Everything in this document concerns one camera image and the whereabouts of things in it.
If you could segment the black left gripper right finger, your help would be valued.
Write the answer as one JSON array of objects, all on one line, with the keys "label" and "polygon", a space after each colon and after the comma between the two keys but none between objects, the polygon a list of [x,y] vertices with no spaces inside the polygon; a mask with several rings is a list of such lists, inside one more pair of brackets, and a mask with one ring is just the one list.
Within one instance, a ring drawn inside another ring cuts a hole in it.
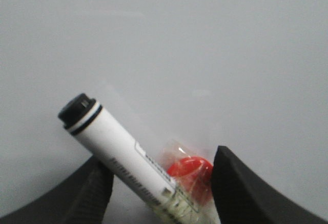
[{"label": "black left gripper right finger", "polygon": [[271,187],[228,147],[218,146],[211,187],[221,223],[326,223]]}]

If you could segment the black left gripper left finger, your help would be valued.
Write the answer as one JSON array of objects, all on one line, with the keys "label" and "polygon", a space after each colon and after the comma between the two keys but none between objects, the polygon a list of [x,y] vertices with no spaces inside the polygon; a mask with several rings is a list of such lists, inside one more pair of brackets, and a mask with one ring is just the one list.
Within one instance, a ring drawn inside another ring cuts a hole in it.
[{"label": "black left gripper left finger", "polygon": [[102,223],[113,178],[92,156],[54,189],[1,217],[1,223]]}]

